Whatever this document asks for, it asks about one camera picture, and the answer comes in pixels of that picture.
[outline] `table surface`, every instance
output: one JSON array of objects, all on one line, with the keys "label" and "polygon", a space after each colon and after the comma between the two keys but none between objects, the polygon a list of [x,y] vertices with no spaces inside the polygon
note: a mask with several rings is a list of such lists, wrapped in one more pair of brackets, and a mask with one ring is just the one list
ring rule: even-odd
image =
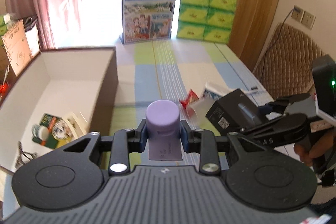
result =
[{"label": "table surface", "polygon": [[[166,99],[175,102],[185,99],[192,89],[201,95],[205,82],[226,84],[229,88],[251,90],[257,86],[258,92],[248,95],[256,104],[263,105],[272,97],[255,78],[251,71],[239,60],[227,45],[190,41],[182,39],[116,44],[119,86],[115,99],[110,135],[119,129],[136,128],[143,118],[147,106],[155,100]],[[187,119],[181,109],[181,119]],[[197,128],[188,121],[191,128]],[[204,121],[199,127],[219,132]],[[294,157],[293,144],[276,148]],[[219,153],[222,170],[227,169],[225,154]],[[143,153],[131,153],[131,166],[143,165],[195,165],[198,168],[199,154],[182,152],[183,161],[149,161],[148,143]],[[5,185],[4,216],[13,212],[15,198],[11,191],[11,177]]]}]

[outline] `open cardboard box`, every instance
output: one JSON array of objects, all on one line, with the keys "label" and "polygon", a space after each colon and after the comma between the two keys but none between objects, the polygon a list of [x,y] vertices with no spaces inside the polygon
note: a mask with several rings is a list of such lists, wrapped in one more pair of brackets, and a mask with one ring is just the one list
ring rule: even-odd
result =
[{"label": "open cardboard box", "polygon": [[115,47],[38,53],[0,102],[0,165],[15,171],[18,141],[38,156],[51,151],[32,141],[32,125],[44,113],[81,112],[89,132],[108,135],[117,85]]}]

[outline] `black box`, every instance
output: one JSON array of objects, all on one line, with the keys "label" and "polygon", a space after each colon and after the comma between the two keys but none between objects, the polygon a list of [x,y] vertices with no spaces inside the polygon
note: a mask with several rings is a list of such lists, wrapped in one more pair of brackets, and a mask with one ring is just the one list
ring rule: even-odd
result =
[{"label": "black box", "polygon": [[334,116],[336,111],[336,64],[329,56],[325,55],[312,61],[312,70],[316,96],[319,109]]},{"label": "black box", "polygon": [[259,113],[258,107],[240,89],[215,101],[205,116],[222,136],[268,122],[266,116]]}]

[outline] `textured grip surface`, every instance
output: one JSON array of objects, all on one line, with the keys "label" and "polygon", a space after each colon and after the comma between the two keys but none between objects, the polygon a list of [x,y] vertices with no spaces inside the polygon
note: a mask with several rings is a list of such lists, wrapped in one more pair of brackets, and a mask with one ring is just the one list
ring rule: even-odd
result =
[{"label": "textured grip surface", "polygon": [[110,178],[90,202],[63,212],[22,207],[5,224],[298,224],[314,213],[254,210],[235,200],[218,177],[193,166],[136,166]]}]

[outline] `label sticker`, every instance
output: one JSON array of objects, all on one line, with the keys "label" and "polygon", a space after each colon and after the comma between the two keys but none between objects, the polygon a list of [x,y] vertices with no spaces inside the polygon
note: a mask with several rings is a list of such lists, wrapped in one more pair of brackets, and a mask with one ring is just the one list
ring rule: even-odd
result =
[{"label": "label sticker", "polygon": [[220,127],[223,128],[223,129],[226,129],[226,128],[230,125],[229,122],[228,122],[227,120],[225,120],[224,117],[222,117],[222,118],[219,120],[218,124],[219,124]]}]

